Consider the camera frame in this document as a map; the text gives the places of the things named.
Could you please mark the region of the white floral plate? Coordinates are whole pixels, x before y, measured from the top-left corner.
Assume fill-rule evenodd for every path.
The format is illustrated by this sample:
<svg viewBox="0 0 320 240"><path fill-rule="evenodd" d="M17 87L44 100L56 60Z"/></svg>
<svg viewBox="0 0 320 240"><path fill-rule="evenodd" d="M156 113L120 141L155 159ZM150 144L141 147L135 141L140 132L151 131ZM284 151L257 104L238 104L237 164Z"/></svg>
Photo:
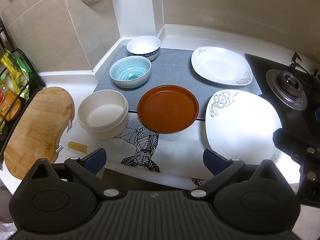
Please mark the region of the white floral plate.
<svg viewBox="0 0 320 240"><path fill-rule="evenodd" d="M209 100L205 116L210 148L221 156L247 164L264 159L277 163L282 155L273 133L282 128L277 111L265 99L250 92L225 89Z"/></svg>
<svg viewBox="0 0 320 240"><path fill-rule="evenodd" d="M225 48L199 47L191 55L191 64L199 76L222 85L246 86L253 80L246 59Z"/></svg>

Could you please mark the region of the cream ribbed bowl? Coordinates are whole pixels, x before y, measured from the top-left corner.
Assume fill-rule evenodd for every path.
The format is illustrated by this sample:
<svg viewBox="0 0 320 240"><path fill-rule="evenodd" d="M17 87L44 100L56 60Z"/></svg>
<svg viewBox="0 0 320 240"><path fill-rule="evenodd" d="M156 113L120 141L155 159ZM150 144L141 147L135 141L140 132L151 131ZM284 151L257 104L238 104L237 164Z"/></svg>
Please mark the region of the cream ribbed bowl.
<svg viewBox="0 0 320 240"><path fill-rule="evenodd" d="M129 103L116 90L100 90L86 97L78 109L78 122L92 138L108 140L127 126Z"/></svg>

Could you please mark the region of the light blue glazed bowl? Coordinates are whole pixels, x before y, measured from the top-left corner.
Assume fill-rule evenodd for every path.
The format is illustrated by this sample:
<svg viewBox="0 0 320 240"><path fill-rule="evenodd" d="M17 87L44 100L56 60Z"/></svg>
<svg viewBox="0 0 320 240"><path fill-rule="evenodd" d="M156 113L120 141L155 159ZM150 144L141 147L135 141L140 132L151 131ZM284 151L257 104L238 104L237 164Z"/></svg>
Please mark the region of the light blue glazed bowl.
<svg viewBox="0 0 320 240"><path fill-rule="evenodd" d="M151 66L151 61L146 57L127 56L112 64L109 74L117 86L137 88L151 76Z"/></svg>

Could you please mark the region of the white bowl blue pattern rim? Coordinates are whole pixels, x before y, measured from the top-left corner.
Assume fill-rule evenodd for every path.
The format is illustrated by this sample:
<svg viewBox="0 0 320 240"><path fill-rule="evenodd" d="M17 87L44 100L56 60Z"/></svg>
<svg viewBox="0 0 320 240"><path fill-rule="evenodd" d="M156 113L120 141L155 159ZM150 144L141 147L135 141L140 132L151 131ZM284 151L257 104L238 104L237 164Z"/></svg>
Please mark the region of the white bowl blue pattern rim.
<svg viewBox="0 0 320 240"><path fill-rule="evenodd" d="M160 51L161 40L154 36L139 36L133 38L126 45L131 55L143 56L153 61Z"/></svg>

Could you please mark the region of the small yellow scraper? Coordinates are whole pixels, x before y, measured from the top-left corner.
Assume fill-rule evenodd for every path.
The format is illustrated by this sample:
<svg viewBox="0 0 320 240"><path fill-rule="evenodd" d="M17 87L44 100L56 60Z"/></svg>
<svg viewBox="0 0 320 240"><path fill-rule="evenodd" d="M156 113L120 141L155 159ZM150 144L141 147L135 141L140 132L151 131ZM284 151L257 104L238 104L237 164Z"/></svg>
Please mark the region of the small yellow scraper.
<svg viewBox="0 0 320 240"><path fill-rule="evenodd" d="M76 151L79 151L79 152L82 152L82 153L85 153L87 154L87 146L84 145L84 144L80 144L78 142L73 142L73 141L70 141L68 144L67 144L68 148L71 148L71 149L74 149Z"/></svg>

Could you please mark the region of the white mat geometric print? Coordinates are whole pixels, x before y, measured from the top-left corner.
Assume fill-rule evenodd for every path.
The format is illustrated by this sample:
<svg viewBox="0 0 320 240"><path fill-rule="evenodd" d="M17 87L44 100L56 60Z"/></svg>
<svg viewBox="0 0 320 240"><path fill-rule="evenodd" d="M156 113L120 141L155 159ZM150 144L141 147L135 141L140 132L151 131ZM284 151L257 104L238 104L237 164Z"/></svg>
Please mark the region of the white mat geometric print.
<svg viewBox="0 0 320 240"><path fill-rule="evenodd" d="M102 147L107 154L106 168L157 184L193 189L213 176L203 163L209 145L202 121L178 133L161 134L146 128L131 113L127 127L110 140L93 139L78 122L64 132L60 145L65 155L82 156L84 151L70 147L71 142L86 146L86 153Z"/></svg>

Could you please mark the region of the wooden cutting board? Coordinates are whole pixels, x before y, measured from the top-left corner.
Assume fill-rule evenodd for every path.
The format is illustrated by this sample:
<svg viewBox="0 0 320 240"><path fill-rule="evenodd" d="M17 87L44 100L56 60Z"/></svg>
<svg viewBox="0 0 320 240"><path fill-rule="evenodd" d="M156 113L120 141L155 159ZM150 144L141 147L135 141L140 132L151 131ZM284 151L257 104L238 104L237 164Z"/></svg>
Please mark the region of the wooden cutting board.
<svg viewBox="0 0 320 240"><path fill-rule="evenodd" d="M23 113L4 151L4 162L22 180L37 159L56 161L60 138L74 118L74 102L63 88L36 93Z"/></svg>

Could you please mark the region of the black gas stove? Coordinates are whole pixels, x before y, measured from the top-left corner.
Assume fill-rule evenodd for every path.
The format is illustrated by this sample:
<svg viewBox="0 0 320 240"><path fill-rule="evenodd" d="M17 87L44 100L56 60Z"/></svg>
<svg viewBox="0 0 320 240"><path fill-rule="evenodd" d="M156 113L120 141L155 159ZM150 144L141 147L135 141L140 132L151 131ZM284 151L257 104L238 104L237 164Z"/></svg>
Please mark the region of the black gas stove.
<svg viewBox="0 0 320 240"><path fill-rule="evenodd" d="M284 130L319 143L319 74L310 74L293 54L291 64L245 54L262 97L276 109Z"/></svg>

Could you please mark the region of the brown round plate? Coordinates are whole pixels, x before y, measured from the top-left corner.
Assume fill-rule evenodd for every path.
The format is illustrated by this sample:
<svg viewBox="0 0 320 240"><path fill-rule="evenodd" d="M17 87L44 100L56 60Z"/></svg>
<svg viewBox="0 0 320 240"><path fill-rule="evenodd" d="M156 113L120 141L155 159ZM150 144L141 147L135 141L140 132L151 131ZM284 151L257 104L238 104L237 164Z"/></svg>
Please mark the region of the brown round plate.
<svg viewBox="0 0 320 240"><path fill-rule="evenodd" d="M176 133L191 126L199 114L199 103L189 90L162 85L147 91L137 106L140 121L158 133Z"/></svg>

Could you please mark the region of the orange labelled bottle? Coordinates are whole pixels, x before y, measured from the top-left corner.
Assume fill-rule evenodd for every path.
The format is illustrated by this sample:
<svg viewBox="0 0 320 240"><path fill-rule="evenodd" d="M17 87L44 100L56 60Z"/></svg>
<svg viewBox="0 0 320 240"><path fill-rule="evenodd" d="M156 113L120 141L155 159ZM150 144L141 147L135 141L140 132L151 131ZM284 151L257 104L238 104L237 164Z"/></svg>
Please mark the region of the orange labelled bottle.
<svg viewBox="0 0 320 240"><path fill-rule="evenodd" d="M16 99L16 95L12 90L3 82L1 82L1 116L5 116L8 112L7 121L16 118L21 108L21 101L17 99L15 103L13 101Z"/></svg>

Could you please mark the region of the black storage rack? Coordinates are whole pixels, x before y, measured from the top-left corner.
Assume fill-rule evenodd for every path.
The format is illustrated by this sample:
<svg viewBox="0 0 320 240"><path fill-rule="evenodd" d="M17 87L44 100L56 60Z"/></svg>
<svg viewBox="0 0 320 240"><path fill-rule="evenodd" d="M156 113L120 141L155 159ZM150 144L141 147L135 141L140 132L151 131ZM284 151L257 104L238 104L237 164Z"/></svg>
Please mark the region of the black storage rack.
<svg viewBox="0 0 320 240"><path fill-rule="evenodd" d="M36 93L38 91L43 89L46 86L46 84L40 78L40 76L38 75L37 71L33 67L32 63L29 61L29 59L25 55L25 53L22 50L20 50L19 48L15 48L3 22L1 22L1 33L4 34L5 40L10 45L11 50L9 50L9 51L12 52L16 57L19 57L23 61L23 63L31 69L31 71L33 72L33 75L34 75L33 83L31 83L30 81L27 82L27 84L29 85L29 89L30 89L29 100L27 101L24 98L20 97L20 93L16 94L14 87L13 87L13 84L11 83L11 79L10 79L9 72L8 72L7 68L4 68L1 71L1 82L5 83L12 90L12 92L16 95L16 99L13 101L13 103L15 103L17 99L20 99L20 101L21 101L21 108L20 108L19 113L16 115L16 118L11 119L10 121L7 121L5 118L7 117L8 112L5 114L5 116L1 116L1 170L3 170L4 152L5 152L5 148L8 144L8 142L10 140L10 137L11 137L16 125L18 124L18 121L22 117L24 111L27 109L27 107L28 107L29 103L31 102L31 100L33 99L33 97L36 95ZM1 40L1 46L2 46L2 49L5 53L5 50L7 50L7 48L6 48L3 40Z"/></svg>

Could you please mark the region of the grey dish mat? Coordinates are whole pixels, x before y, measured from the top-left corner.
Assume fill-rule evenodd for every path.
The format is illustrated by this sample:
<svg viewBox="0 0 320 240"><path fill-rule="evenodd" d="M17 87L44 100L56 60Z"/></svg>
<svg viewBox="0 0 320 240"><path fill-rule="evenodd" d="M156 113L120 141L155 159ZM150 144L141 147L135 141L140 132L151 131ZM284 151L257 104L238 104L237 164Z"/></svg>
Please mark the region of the grey dish mat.
<svg viewBox="0 0 320 240"><path fill-rule="evenodd" d="M125 89L116 85L110 77L111 67L108 67L95 91L112 89L121 92L129 103L129 110L136 112L140 98L152 88L161 85L181 86L192 92L196 97L199 103L198 119L200 120L205 118L208 101L219 90L239 89L256 95L262 94L255 79L249 85L242 87L221 85L204 79L196 74L192 68L192 53L191 50L162 48L157 58L151 62L149 79L143 85L133 89Z"/></svg>

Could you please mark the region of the green yellow snack bag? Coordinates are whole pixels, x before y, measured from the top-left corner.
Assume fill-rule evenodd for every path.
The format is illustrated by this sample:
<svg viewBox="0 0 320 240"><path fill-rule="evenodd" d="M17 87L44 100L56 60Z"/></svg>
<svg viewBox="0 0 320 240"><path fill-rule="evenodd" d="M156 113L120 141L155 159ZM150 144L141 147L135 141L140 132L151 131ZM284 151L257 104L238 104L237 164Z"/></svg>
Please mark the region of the green yellow snack bag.
<svg viewBox="0 0 320 240"><path fill-rule="evenodd" d="M11 83L13 84L16 94L20 93L20 97L28 101L30 89L27 82L30 81L33 83L34 81L34 75L31 69L9 50L5 50L1 58L1 63L9 72Z"/></svg>

